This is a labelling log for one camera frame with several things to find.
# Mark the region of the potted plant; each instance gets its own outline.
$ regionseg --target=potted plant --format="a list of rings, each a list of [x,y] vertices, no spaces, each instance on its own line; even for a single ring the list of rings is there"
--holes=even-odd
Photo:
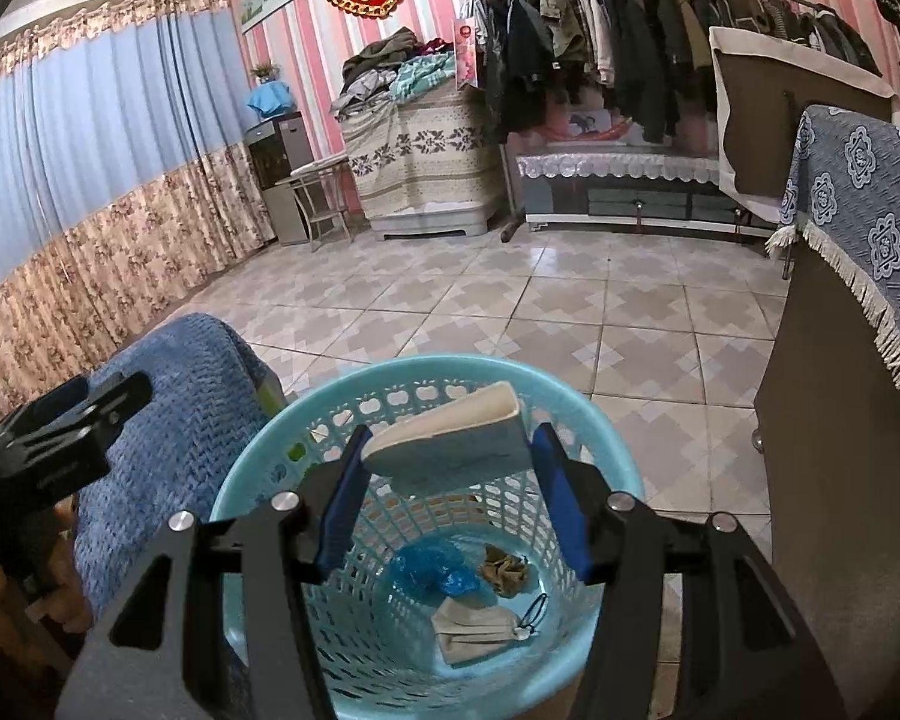
[[[272,62],[261,62],[253,68],[252,73],[256,76],[257,83],[267,83],[276,78],[276,66]]]

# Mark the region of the tile floor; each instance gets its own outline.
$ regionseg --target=tile floor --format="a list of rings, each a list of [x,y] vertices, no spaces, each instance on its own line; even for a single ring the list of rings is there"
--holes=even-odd
[[[362,233],[316,253],[271,247],[174,316],[229,322],[288,391],[433,352],[542,367],[613,421],[651,506],[694,519],[739,514],[770,555],[751,432],[787,285],[779,264],[730,242],[526,228],[506,245],[496,233],[389,242]],[[672,577],[662,685],[676,675],[679,599]]]

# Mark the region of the silver bolt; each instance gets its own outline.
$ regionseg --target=silver bolt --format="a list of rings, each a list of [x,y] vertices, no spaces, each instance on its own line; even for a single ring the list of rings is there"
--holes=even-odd
[[[187,511],[177,512],[170,518],[172,531],[186,531],[194,526],[194,516]]]
[[[733,514],[718,512],[713,515],[713,527],[721,533],[733,533],[737,529],[737,518]]]
[[[293,512],[300,505],[300,496],[296,493],[276,493],[271,498],[271,506],[277,512]]]
[[[631,512],[636,502],[629,493],[610,493],[610,496],[607,496],[607,506],[615,512]]]

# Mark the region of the basket rim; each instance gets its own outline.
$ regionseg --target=basket rim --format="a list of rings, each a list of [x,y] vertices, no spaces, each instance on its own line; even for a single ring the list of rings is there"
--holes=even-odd
[[[621,485],[618,485],[618,490],[626,490],[638,498],[644,498],[643,481],[639,471],[636,469],[634,459],[629,454],[629,450],[613,428],[608,417],[581,392],[576,391],[576,389],[560,381],[552,374],[532,365],[526,365],[523,362],[476,354],[430,354],[375,362],[375,364],[353,370],[338,379],[311,389],[298,400],[290,403],[261,429],[242,450],[240,456],[237,457],[230,471],[228,471],[226,479],[223,480],[220,492],[214,501],[213,511],[210,514],[211,521],[233,516],[230,511],[233,502],[230,501],[230,498],[235,493],[234,488],[240,484],[239,477],[242,475],[241,467],[245,465],[245,459],[255,454],[257,449],[269,440],[269,435],[280,429],[280,425],[297,418],[300,413],[309,413],[312,410],[328,412],[328,410],[340,405],[340,399],[337,394],[339,391],[350,389],[351,386],[358,385],[364,379],[376,380],[381,370],[391,370],[394,372],[394,381],[399,382],[408,376],[426,375],[423,373],[424,368],[434,363],[459,367],[458,374],[461,378],[479,373],[481,377],[485,376],[488,379],[492,379],[496,371],[502,379],[512,380],[532,377],[538,381],[545,381],[547,386],[560,391],[564,397],[571,401],[575,401],[574,406],[576,409],[583,412],[587,418],[594,422],[605,423],[602,428],[602,440],[607,444],[610,454],[613,456],[616,475],[624,480]],[[601,468],[603,463],[600,463],[597,457],[594,457],[593,464],[605,473],[605,469]],[[482,699],[481,720],[504,720],[506,717],[514,716],[515,713],[526,712],[528,709],[532,709],[546,701],[559,690],[566,688],[567,685],[570,685],[573,679],[576,679],[576,676],[581,673],[583,666],[586,665],[599,613],[600,607],[597,605],[593,610],[592,618],[581,625],[564,644],[560,645],[559,650],[554,651],[548,659],[547,668],[538,673],[538,678],[529,680],[528,683],[522,685],[522,689],[519,692],[509,694],[509,702],[506,707],[502,704],[492,706],[492,704],[497,704],[497,702],[492,701],[490,696]],[[224,627],[229,637],[229,627],[226,626],[226,623],[224,623]],[[404,720],[412,720],[412,718],[418,716],[421,720],[425,716],[429,720],[429,718],[442,716],[440,710],[428,710],[420,715],[415,712],[394,713],[386,710],[384,707],[375,707],[372,703],[358,702],[344,697],[334,698],[334,708],[338,718],[341,718],[341,720],[391,720],[397,715]],[[453,714],[458,716],[460,707],[454,707]]]

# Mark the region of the teal plastic basket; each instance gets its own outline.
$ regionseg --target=teal plastic basket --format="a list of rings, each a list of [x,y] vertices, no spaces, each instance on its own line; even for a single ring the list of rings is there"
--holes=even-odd
[[[377,432],[505,380],[520,397],[528,435],[552,423],[571,458],[597,466],[615,490],[643,496],[634,461],[610,420],[578,391],[519,362],[424,355],[378,362],[290,404],[237,459],[212,517],[240,517],[279,490],[292,490],[310,464],[338,459],[361,422]],[[528,587],[499,602],[522,615],[540,592],[548,594],[546,614],[529,640],[482,661],[443,663],[430,622],[434,608],[396,589],[386,571],[400,547],[435,536],[450,538],[474,566],[485,542],[528,557]],[[326,584],[304,586],[320,665],[341,720],[503,720],[545,701],[583,669],[601,588],[581,584],[563,562],[533,471],[425,499],[400,498],[386,479],[372,477],[353,541],[346,564]],[[246,661],[240,584],[227,579],[224,628]]]

